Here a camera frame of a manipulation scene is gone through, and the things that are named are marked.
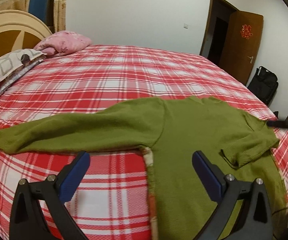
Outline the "green striped knit sweater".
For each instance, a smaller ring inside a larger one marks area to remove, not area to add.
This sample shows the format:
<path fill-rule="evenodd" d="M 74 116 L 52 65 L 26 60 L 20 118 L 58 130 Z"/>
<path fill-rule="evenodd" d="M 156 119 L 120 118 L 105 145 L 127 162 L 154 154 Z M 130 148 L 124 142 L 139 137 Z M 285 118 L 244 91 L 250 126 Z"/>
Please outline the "green striped knit sweater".
<path fill-rule="evenodd" d="M 274 226 L 284 230 L 286 189 L 263 120 L 216 98 L 140 98 L 94 114 L 66 113 L 0 129 L 0 149 L 73 153 L 139 149 L 155 196 L 159 239 L 192 239 L 215 209 L 192 165 L 202 151 L 224 173 L 264 181 Z"/>

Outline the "black bag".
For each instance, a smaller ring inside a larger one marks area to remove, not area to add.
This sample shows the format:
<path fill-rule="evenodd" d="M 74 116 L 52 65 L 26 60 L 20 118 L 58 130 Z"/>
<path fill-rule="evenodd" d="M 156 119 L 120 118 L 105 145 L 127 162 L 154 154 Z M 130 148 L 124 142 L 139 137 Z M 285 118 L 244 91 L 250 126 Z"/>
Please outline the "black bag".
<path fill-rule="evenodd" d="M 263 66 L 256 69 L 248 90 L 261 102 L 269 106 L 278 88 L 278 77 Z"/>

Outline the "red plaid bed sheet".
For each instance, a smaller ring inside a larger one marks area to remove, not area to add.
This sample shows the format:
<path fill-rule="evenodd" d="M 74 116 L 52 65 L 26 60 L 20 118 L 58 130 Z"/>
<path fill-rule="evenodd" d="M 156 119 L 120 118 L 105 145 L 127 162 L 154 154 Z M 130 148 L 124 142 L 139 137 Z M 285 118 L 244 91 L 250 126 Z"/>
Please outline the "red plaid bed sheet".
<path fill-rule="evenodd" d="M 46 59 L 0 96 L 0 129 L 57 113 L 94 113 L 115 103 L 159 96 L 214 96 L 260 119 L 271 110 L 243 84 L 202 56 L 134 46 L 95 45 Z M 20 179 L 44 180 L 69 155 L 0 151 L 0 237 Z M 150 239 L 145 165 L 135 152 L 91 159 L 68 211 L 90 239 Z"/>

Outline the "brown wooden door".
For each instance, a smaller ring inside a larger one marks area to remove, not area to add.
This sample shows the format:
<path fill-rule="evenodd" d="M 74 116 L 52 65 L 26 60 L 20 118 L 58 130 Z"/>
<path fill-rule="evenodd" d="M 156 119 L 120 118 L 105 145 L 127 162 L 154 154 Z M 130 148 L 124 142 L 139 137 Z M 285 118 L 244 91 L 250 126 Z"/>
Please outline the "brown wooden door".
<path fill-rule="evenodd" d="M 245 85 L 259 50 L 264 16 L 236 11 L 229 17 L 224 48 L 218 66 Z"/>

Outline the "white patterned pillow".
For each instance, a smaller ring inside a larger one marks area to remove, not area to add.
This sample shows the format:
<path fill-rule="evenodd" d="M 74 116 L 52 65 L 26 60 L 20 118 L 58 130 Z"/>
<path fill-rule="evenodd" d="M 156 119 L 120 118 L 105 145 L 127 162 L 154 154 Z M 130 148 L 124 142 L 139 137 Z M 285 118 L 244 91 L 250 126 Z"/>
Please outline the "white patterned pillow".
<path fill-rule="evenodd" d="M 0 96 L 45 59 L 46 54 L 34 49 L 19 49 L 1 56 Z"/>

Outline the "pink pillow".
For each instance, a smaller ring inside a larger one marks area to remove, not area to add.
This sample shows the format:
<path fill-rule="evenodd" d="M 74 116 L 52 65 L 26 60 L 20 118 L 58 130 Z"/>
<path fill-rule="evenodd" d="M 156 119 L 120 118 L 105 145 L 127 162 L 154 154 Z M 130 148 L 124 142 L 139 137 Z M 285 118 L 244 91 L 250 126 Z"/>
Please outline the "pink pillow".
<path fill-rule="evenodd" d="M 92 40 L 73 31 L 62 30 L 40 41 L 34 50 L 41 51 L 47 57 L 60 57 L 81 51 L 92 45 Z"/>

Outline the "cream wooden headboard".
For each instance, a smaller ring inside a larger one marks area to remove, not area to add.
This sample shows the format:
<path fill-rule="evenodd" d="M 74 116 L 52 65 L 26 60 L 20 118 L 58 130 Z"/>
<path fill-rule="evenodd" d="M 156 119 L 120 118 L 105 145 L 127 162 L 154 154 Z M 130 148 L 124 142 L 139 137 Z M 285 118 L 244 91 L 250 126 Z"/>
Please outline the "cream wooden headboard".
<path fill-rule="evenodd" d="M 0 11 L 0 57 L 18 49 L 33 48 L 51 34 L 42 20 L 28 12 Z"/>

